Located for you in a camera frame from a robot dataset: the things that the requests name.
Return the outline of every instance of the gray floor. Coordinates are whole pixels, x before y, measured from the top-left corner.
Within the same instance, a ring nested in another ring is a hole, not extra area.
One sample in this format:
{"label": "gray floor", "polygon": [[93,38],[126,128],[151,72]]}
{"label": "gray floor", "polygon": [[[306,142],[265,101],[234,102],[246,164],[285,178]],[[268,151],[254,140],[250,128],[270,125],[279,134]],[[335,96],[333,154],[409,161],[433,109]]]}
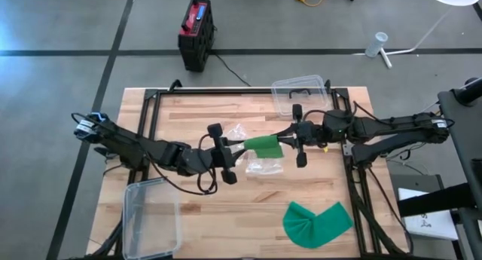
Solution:
{"label": "gray floor", "polygon": [[[189,0],[136,0],[121,49],[175,49]],[[110,49],[126,0],[0,0],[0,50]],[[363,48],[377,31],[387,47],[410,47],[446,10],[432,0],[329,0],[307,8],[293,0],[212,0],[216,48]],[[472,7],[454,8],[423,47],[482,47]],[[338,86],[368,86],[380,117],[418,112],[438,91],[482,74],[482,55],[225,56],[253,86],[317,74]],[[107,57],[0,57],[0,258],[41,259],[59,215],[80,143],[71,112],[88,112]],[[210,58],[202,74],[180,57],[118,57],[102,110],[116,118],[125,87],[241,86]],[[465,181],[451,141],[415,152],[413,165],[444,184]],[[83,255],[99,195],[103,159],[90,152],[62,247]],[[413,174],[397,165],[393,173]],[[416,254],[452,258],[447,243],[416,239]]]}

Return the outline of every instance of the clear plastic container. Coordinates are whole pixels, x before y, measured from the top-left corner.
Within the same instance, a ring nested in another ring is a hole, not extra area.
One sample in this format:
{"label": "clear plastic container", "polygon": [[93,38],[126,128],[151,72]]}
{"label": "clear plastic container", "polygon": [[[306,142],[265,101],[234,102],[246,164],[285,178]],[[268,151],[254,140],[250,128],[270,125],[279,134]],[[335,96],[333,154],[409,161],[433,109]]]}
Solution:
{"label": "clear plastic container", "polygon": [[128,185],[122,216],[126,260],[172,255],[181,246],[178,191],[163,179]]}
{"label": "clear plastic container", "polygon": [[303,112],[326,109],[330,105],[323,79],[319,75],[276,81],[271,85],[271,93],[281,116],[291,117],[294,104],[301,104]]}

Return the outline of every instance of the plastic bag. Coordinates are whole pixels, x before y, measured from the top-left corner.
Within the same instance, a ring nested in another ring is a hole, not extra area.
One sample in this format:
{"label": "plastic bag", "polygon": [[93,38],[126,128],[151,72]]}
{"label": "plastic bag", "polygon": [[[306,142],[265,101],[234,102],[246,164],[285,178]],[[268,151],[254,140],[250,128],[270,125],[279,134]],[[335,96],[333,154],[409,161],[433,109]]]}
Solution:
{"label": "plastic bag", "polygon": [[[249,136],[241,124],[237,124],[233,129],[229,130],[224,136],[231,140],[244,140]],[[236,144],[229,146],[231,152],[234,154],[244,149],[244,145]],[[258,158],[255,151],[249,150],[236,161],[236,166],[239,166],[247,157],[246,173],[251,174],[274,174],[282,173],[282,158]]]}

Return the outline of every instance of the wooden table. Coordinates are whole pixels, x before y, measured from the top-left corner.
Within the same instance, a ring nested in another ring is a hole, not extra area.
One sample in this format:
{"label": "wooden table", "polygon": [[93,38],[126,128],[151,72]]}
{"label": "wooden table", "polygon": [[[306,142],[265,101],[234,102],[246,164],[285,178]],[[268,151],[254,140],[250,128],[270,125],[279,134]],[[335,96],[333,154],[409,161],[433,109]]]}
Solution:
{"label": "wooden table", "polygon": [[[144,91],[143,88],[127,88],[124,91],[118,125],[137,131]],[[372,110],[366,87],[349,87],[349,95],[351,101]],[[152,110],[153,106],[150,106],[148,116],[151,116]],[[358,110],[358,115],[362,115],[361,110]],[[322,115],[312,114],[309,119],[320,121]],[[218,122],[224,132],[241,124],[250,137],[275,133],[290,124],[289,119],[277,116],[270,94],[171,94],[161,100],[156,139],[197,146],[199,138],[206,133],[206,127]],[[148,134],[149,123],[148,119],[145,135]],[[211,145],[208,139],[203,144],[205,148]],[[318,148],[306,148],[308,165],[303,169],[296,167],[296,151],[284,148],[283,173],[247,175],[244,161],[234,169],[238,177],[235,185],[227,185],[220,180],[218,193],[212,196],[181,193],[183,242],[175,258],[358,257],[354,228],[318,249],[304,249],[293,244],[282,228],[282,217],[291,201],[315,213],[321,213],[340,201],[352,213],[340,144],[328,147],[327,153]],[[115,164],[118,161],[112,161],[108,167]],[[385,160],[377,159],[372,169],[397,209]],[[181,187],[197,190],[196,177],[185,178],[164,172]],[[120,168],[104,177],[87,252],[99,247],[98,243],[102,243],[118,223],[127,176],[128,171]],[[158,176],[151,170],[150,177]],[[204,179],[203,186],[206,187],[209,178]],[[404,232],[370,174],[368,184],[377,221],[395,243],[406,250]],[[362,223],[371,251],[368,225],[365,219]]]}

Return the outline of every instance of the green cloth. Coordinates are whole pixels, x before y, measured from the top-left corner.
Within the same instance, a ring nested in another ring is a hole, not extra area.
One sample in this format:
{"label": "green cloth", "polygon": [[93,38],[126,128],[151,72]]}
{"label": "green cloth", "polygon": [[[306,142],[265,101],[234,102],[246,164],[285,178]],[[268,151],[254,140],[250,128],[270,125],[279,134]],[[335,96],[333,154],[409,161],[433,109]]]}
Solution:
{"label": "green cloth", "polygon": [[352,226],[353,221],[340,202],[319,215],[291,202],[283,218],[283,228],[290,240],[308,249],[325,245]]}
{"label": "green cloth", "polygon": [[258,158],[282,158],[278,136],[259,136],[244,141],[244,149],[255,150]]}

